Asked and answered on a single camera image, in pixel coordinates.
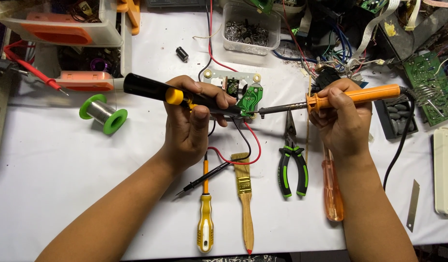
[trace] green and black pliers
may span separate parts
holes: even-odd
[[[278,180],[284,197],[292,195],[289,188],[289,181],[287,181],[287,164],[289,164],[290,156],[294,156],[295,163],[299,171],[299,183],[297,185],[297,195],[304,196],[307,193],[308,187],[308,170],[307,163],[302,156],[303,148],[297,146],[295,142],[295,125],[293,124],[292,112],[287,111],[287,119],[285,120],[285,146],[279,148],[282,156],[279,161]]]

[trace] purple component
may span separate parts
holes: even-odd
[[[92,71],[106,72],[109,70],[109,64],[102,58],[95,58],[91,61],[90,67]]]

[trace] white tablecloth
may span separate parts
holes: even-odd
[[[214,14],[214,28],[221,15]],[[139,35],[133,40],[133,72],[159,81],[187,74],[197,80],[207,63],[205,13],[142,13]],[[308,78],[291,63],[269,54],[243,56],[225,51],[220,33],[213,38],[216,59],[245,60],[259,67],[226,63],[241,72],[262,76],[264,97],[260,107],[301,101]],[[175,54],[182,46],[189,54],[183,63]],[[211,69],[223,68],[215,63]],[[407,85],[395,72],[377,67],[363,73],[368,87],[387,83]],[[94,120],[78,116],[81,104],[92,94],[71,92],[64,97],[48,87],[23,81],[11,99],[0,154],[0,261],[32,261],[71,221],[150,158],[164,140],[166,112],[162,102],[117,92],[108,103],[128,110],[128,120],[113,135],[106,136]],[[307,112],[293,112],[299,146],[305,146]],[[324,214],[322,148],[316,128],[310,125],[309,183],[307,195],[284,199],[277,182],[277,167],[283,146],[285,113],[267,115],[251,122],[261,142],[260,160],[251,165],[253,198],[251,213],[255,243],[253,253],[344,249],[342,224],[330,223]],[[448,121],[440,126],[448,126]],[[406,229],[414,244],[448,242],[448,219],[434,212],[430,134],[436,127],[418,124],[409,136],[396,166],[390,173],[387,195],[405,224],[413,179],[420,184],[414,232]],[[257,145],[243,130],[257,155]],[[396,152],[398,141],[387,141],[376,111],[370,128],[374,142],[370,151],[381,179]],[[248,149],[236,128],[216,127],[209,144],[225,157]],[[291,160],[288,180],[297,184]],[[221,161],[209,152],[210,168]],[[199,218],[197,188],[180,198],[175,194],[202,175],[202,163],[191,167],[160,199],[132,241],[123,259],[201,256],[196,247]],[[212,195],[214,248],[207,255],[245,254],[241,204],[233,168],[227,167],[209,182]]]

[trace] solder wire spool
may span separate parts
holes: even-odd
[[[103,124],[103,133],[109,135],[117,131],[127,119],[127,110],[115,110],[106,104],[106,97],[102,94],[94,95],[85,101],[80,108],[82,119],[94,118]]]

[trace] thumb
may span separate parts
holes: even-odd
[[[190,114],[189,140],[192,146],[199,146],[208,141],[209,109],[203,105],[197,105]]]
[[[337,110],[337,118],[340,123],[346,124],[359,118],[354,101],[337,87],[330,88],[327,97]]]

